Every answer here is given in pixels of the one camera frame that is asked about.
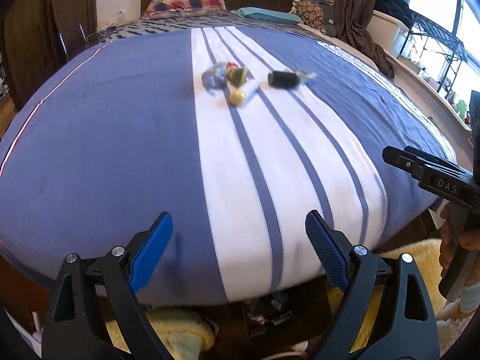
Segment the right hand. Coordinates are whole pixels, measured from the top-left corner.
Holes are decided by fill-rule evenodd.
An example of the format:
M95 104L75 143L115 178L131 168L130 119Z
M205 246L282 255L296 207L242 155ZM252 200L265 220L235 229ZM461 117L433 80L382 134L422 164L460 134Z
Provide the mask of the right hand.
M476 228L460 236L456 236L451 224L452 215L449 203L442 208L440 217L443 220L443 225L440 228L441 245L439 263L442 268L448 269L458 246L469 251L479 251L479 229Z

